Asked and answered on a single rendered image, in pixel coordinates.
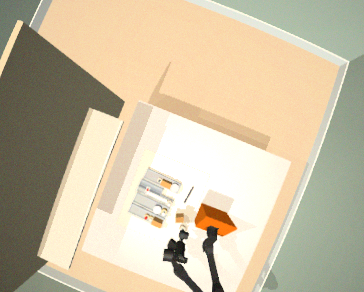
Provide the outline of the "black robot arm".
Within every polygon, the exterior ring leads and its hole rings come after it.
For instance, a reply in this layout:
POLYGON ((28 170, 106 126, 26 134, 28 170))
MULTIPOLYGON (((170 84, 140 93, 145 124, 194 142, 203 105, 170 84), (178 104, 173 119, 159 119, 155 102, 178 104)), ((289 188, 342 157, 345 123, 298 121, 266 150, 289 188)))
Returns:
MULTIPOLYGON (((209 225, 206 227, 206 239, 202 242, 202 251, 206 253, 208 264, 211 273, 212 281, 212 292, 224 292, 222 284, 217 273, 216 261, 214 257, 214 243, 217 241, 217 233, 219 228, 209 225)), ((187 263, 188 258, 185 257, 185 252, 182 249, 176 250, 179 244, 179 240, 173 240, 172 238, 168 240, 167 249, 164 249, 163 261, 171 262, 173 268, 173 274, 177 276, 180 280, 185 282, 192 292, 203 292, 203 290, 198 287, 198 285, 193 282, 192 278, 188 275, 186 269, 181 263, 187 263), (176 252, 175 252, 176 250, 176 252), (175 256, 174 256, 175 252, 175 256), (179 262, 179 263, 178 263, 179 262)))

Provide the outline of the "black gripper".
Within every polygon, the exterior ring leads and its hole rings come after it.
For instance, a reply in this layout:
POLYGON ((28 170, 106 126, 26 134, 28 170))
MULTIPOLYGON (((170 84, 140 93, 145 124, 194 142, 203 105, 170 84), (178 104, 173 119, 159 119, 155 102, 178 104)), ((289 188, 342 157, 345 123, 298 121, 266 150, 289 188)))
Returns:
MULTIPOLYGON (((182 250, 184 250, 184 252, 186 251, 186 248, 185 248, 185 245, 186 245, 186 243, 184 243, 183 242, 183 240, 188 240, 188 237, 189 237, 189 232, 186 232, 186 231, 184 231, 183 229, 182 230, 180 230, 180 232, 179 232, 179 236, 178 236, 180 239, 179 239, 179 244, 178 244, 178 246, 177 246, 177 248, 176 248, 176 250, 178 250, 178 249, 182 249, 182 250), (180 241, 181 240, 181 241, 180 241)), ((176 250, 175 250, 175 252, 176 252, 176 250)), ((174 256, 175 256, 175 252, 174 252, 174 256)))

